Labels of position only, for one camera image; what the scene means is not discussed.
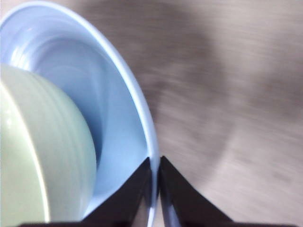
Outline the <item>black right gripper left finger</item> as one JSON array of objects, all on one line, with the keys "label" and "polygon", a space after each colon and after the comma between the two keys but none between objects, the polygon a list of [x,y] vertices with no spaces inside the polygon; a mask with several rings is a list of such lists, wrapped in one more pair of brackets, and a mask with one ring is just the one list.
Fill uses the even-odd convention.
[{"label": "black right gripper left finger", "polygon": [[151,205],[152,171],[146,158],[112,196],[82,222],[82,227],[146,227]]}]

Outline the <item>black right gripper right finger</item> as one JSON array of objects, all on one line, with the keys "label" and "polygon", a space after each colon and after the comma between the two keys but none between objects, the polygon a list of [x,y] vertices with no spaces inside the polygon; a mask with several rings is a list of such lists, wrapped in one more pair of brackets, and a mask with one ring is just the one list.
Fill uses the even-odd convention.
[{"label": "black right gripper right finger", "polygon": [[233,220],[201,195],[165,157],[160,158],[159,184],[167,227],[214,227]]}]

